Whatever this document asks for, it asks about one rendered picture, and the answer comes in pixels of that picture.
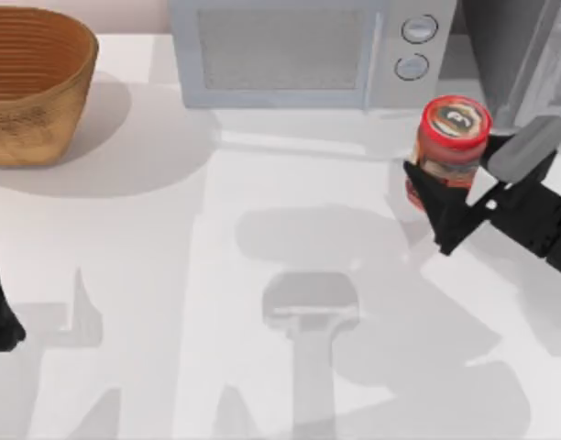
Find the round microwave knob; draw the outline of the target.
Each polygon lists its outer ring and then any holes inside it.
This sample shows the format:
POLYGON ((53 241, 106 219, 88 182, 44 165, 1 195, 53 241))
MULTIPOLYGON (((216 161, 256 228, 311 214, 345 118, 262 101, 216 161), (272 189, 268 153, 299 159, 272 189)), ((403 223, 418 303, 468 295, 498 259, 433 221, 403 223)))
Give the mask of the round microwave knob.
POLYGON ((431 15, 408 18, 401 26, 401 36, 410 44, 424 44, 438 31, 438 22, 431 15))
POLYGON ((394 65, 394 73, 402 81, 412 82, 422 79, 430 69, 429 60, 420 53, 399 58, 394 65))

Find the brown woven basket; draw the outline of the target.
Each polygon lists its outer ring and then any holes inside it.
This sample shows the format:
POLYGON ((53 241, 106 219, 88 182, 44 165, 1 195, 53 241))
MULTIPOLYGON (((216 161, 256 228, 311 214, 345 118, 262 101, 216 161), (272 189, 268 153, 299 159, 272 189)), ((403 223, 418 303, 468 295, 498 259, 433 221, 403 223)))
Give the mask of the brown woven basket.
POLYGON ((47 166, 67 152, 98 51, 74 17, 0 5, 0 168, 47 166))

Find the red lidded jar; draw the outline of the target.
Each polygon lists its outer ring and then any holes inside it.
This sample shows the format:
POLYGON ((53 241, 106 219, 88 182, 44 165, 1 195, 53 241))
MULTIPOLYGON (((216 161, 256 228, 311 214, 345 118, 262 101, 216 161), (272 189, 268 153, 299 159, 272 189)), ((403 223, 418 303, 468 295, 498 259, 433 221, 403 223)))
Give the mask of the red lidded jar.
POLYGON ((470 189, 488 144, 492 119, 480 102, 442 95, 423 109, 409 162, 441 183, 470 189))

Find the pale microwave oven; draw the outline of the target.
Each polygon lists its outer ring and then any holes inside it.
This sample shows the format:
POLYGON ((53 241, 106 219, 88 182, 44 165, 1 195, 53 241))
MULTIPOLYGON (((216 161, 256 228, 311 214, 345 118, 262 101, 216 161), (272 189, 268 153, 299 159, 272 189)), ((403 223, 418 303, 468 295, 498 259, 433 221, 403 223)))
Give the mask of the pale microwave oven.
POLYGON ((457 9, 457 0, 382 0, 381 25, 372 39, 368 89, 364 105, 358 109, 420 108, 435 94, 446 51, 446 43, 457 9), (431 15, 438 22, 436 35, 424 44, 410 44, 401 33, 411 17, 431 15), (429 72, 420 80, 406 82, 394 73, 396 61, 414 53, 430 62, 429 72))

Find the microwave oven door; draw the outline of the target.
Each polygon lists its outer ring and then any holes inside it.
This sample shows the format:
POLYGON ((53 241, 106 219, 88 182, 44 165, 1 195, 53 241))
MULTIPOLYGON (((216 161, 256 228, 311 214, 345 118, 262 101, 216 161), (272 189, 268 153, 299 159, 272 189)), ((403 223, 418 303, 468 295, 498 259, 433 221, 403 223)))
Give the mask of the microwave oven door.
POLYGON ((184 103, 361 108, 382 0, 169 0, 184 103))

